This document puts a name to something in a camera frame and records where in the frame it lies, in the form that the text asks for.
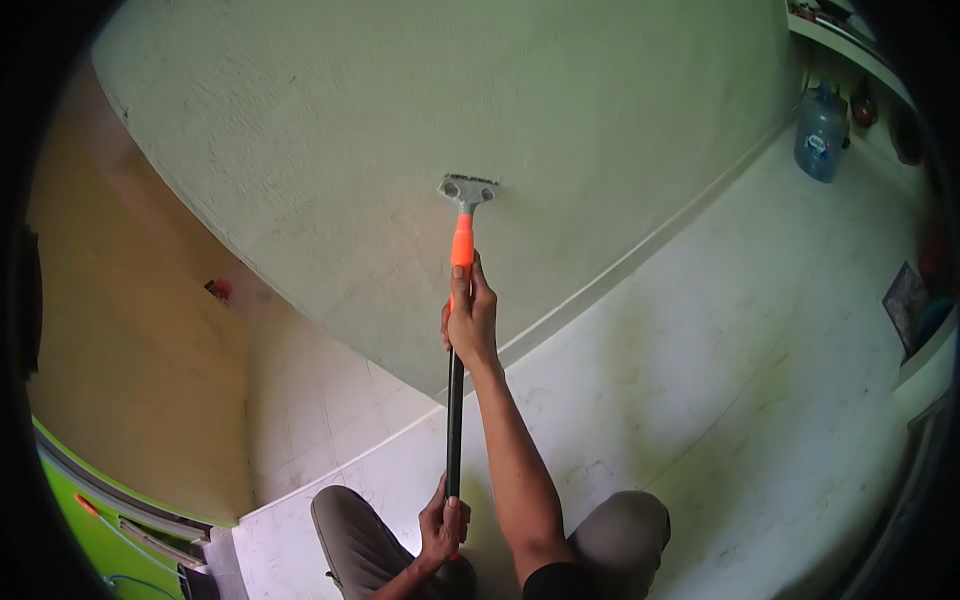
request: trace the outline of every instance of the white tile floor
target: white tile floor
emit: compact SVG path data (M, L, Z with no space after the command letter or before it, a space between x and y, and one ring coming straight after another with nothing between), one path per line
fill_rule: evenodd
M247 309L243 291L257 288L247 309L247 416L257 505L325 477L437 407L248 279L231 276L241 304L231 306Z
M890 402L902 347L880 299L916 256L915 219L856 150L823 185L795 167L792 141L784 132L693 224L508 370L567 530L618 490L646 489L670 510L652 598L769 598L828 557L841 564L835 550L856 547L902 452ZM389 405L384 419L403 412ZM464 554L480 597L518 597L473 395L464 424ZM325 485L358 490L416 553L444 430L436 409L241 519L250 597L339 597L308 516Z

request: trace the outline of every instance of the plastic water bottle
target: plastic water bottle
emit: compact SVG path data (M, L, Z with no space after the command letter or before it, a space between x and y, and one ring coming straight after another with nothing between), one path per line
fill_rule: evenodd
M806 92L800 103L800 124L793 157L812 178L830 183L837 174L847 125L829 84Z

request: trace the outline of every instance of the black sleeve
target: black sleeve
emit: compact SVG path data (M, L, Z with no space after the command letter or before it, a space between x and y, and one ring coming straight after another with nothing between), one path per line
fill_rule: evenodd
M523 585L523 600L581 600L599 597L587 569L576 563L542 566Z

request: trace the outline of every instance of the wrist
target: wrist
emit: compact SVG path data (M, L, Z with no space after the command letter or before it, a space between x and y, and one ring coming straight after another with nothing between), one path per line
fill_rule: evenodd
M474 388L485 383L496 383L506 377L500 358L496 355L492 358L476 360L470 365L469 371Z
M441 566L444 565L444 561L435 561L424 557L422 554L417 556L410 566L407 569L410 571L410 574L418 579L427 579L436 573Z

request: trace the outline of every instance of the black pole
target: black pole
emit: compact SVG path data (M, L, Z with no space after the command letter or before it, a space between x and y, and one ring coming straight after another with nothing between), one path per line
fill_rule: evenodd
M460 496L460 439L464 424L464 363L450 351L446 388L446 497Z

